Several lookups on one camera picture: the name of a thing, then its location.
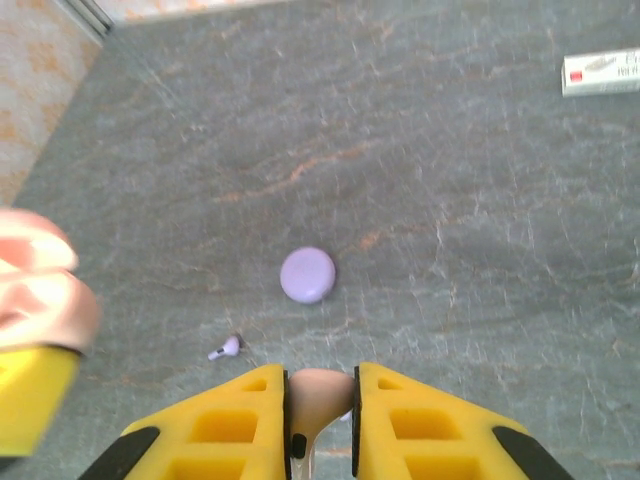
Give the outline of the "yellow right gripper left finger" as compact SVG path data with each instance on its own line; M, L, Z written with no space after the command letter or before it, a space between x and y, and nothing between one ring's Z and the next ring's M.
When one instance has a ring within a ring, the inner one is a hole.
M288 373L269 364L131 423L89 480L290 480Z

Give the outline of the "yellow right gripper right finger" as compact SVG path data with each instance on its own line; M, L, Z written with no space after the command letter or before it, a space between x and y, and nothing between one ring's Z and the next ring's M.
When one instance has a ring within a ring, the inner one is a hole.
M354 376L356 480L570 480L510 418L379 364Z

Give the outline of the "purple wireless earbud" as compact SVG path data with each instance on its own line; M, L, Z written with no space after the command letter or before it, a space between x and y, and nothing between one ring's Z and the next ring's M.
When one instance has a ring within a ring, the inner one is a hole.
M238 334L234 334L230 336L220 347L211 351L207 355L207 359L209 361L214 361L225 356L237 356L243 347L243 338Z

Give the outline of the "pink round earbud case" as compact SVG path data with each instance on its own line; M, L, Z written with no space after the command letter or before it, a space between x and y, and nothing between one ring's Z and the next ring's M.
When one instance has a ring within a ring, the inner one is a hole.
M0 351L34 345L89 350L101 311L74 275L78 265L69 238L51 220L0 208Z

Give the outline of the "pink wireless earbud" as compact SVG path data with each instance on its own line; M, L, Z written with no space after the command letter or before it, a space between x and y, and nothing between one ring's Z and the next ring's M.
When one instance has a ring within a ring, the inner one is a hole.
M344 372L306 368L289 379L292 480L312 480L315 441L354 405L355 379Z

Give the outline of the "purple round earbud case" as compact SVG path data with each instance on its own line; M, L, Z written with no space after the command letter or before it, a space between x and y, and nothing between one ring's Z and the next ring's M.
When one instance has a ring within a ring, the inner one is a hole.
M331 292L336 281L336 267L324 250L301 247L286 257L279 280L287 297L310 305L320 302Z

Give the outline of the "small white eraser box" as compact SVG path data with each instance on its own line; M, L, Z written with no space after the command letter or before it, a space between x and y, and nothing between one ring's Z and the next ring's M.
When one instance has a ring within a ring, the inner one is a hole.
M635 92L640 92L640 48L567 55L563 59L563 97Z

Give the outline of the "aluminium corner post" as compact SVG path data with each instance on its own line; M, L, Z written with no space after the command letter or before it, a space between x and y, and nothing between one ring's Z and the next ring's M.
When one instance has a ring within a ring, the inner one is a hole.
M104 38L113 28L113 20L96 0L61 0L90 30Z

